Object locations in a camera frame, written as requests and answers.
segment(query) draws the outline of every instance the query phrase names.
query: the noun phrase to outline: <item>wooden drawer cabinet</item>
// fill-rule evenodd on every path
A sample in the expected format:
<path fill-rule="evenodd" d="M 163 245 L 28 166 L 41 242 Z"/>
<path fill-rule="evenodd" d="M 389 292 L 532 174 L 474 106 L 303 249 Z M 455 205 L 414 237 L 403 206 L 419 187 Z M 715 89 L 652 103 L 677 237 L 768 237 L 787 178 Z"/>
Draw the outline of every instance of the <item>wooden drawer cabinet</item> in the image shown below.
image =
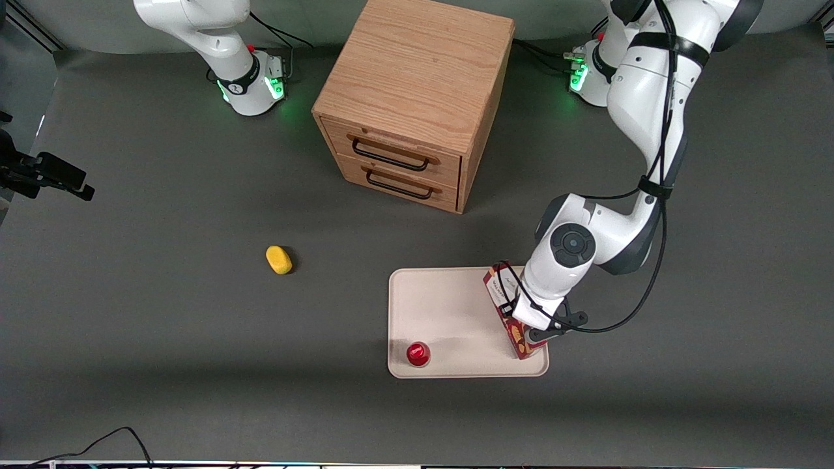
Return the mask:
<path fill-rule="evenodd" d="M 514 31 L 430 0 L 369 0 L 313 106 L 342 175 L 463 213 Z"/>

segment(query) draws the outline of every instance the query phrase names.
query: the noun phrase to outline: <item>drawer handle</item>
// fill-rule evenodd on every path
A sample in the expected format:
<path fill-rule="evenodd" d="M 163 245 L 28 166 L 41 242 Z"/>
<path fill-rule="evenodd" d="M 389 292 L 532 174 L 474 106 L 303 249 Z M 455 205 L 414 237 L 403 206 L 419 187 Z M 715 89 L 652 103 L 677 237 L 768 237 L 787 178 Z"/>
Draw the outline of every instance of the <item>drawer handle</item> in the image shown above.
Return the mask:
<path fill-rule="evenodd" d="M 402 195 L 408 195 L 409 197 L 414 197 L 415 199 L 419 200 L 427 200 L 431 197 L 432 188 L 429 187 L 429 192 L 427 194 L 417 194 L 415 192 L 411 192 L 410 190 L 400 189 L 399 187 L 394 187 L 393 185 L 380 183 L 379 181 L 374 181 L 370 178 L 371 174 L 374 173 L 371 169 L 366 169 L 368 173 L 365 175 L 365 179 L 368 180 L 368 184 L 375 185 L 376 187 L 381 187 L 382 189 L 393 190 L 394 192 L 398 192 Z"/>
<path fill-rule="evenodd" d="M 359 144 L 359 139 L 354 139 L 354 144 L 351 145 L 351 148 L 354 149 L 354 153 L 367 156 L 368 158 L 375 159 L 377 161 L 381 161 L 383 163 L 393 164 L 394 166 L 399 166 L 400 168 L 410 169 L 412 171 L 424 171 L 426 168 L 429 167 L 429 159 L 424 159 L 423 164 L 420 166 L 414 164 L 403 163 L 402 161 L 397 161 L 396 159 L 391 159 L 381 154 L 370 153 L 370 151 L 365 151 L 362 149 L 356 148 L 356 145 Z"/>

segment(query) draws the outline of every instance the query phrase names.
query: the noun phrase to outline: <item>drawer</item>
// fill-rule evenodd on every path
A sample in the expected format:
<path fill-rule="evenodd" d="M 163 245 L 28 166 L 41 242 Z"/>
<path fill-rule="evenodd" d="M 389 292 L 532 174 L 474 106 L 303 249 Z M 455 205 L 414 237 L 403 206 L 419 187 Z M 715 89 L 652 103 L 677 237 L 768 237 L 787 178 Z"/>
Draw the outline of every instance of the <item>drawer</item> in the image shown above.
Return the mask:
<path fill-rule="evenodd" d="M 402 174 L 426 183 L 458 187 L 460 157 L 419 145 L 405 144 L 322 118 L 321 123 L 336 153 L 348 155 L 387 173 Z"/>
<path fill-rule="evenodd" d="M 336 164 L 348 181 L 437 209 L 457 212 L 458 190 L 442 184 L 404 177 L 375 168 L 360 159 L 336 154 Z"/>

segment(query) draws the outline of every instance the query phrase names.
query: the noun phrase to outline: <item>yellow sponge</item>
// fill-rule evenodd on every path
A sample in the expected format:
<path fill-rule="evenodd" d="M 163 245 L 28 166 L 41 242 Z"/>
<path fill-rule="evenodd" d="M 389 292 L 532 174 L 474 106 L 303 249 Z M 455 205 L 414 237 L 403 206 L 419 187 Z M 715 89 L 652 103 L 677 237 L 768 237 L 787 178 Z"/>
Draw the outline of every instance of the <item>yellow sponge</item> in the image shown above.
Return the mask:
<path fill-rule="evenodd" d="M 293 261 L 281 246 L 269 246 L 266 249 L 266 260 L 278 275 L 284 275 L 293 269 Z"/>

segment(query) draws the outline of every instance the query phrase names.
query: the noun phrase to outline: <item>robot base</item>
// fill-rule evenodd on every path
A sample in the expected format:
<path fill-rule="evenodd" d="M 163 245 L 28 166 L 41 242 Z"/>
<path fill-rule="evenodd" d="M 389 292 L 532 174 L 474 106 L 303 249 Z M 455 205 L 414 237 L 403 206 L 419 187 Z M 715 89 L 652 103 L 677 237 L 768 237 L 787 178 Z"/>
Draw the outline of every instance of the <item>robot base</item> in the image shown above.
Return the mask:
<path fill-rule="evenodd" d="M 605 75 L 600 73 L 590 60 L 590 56 L 594 52 L 594 48 L 599 43 L 599 41 L 594 39 L 588 41 L 584 45 L 574 48 L 574 54 L 585 55 L 587 69 L 584 73 L 584 77 L 579 77 L 578 83 L 571 82 L 568 89 L 573 93 L 579 94 L 580 97 L 591 106 L 604 108 L 608 104 L 608 88 L 610 88 L 611 85 L 608 83 L 608 80 L 605 79 Z"/>
<path fill-rule="evenodd" d="M 286 96 L 281 57 L 273 57 L 263 51 L 255 51 L 253 55 L 260 62 L 260 73 L 246 94 L 227 93 L 218 83 L 224 100 L 235 112 L 244 116 L 265 113 Z"/>

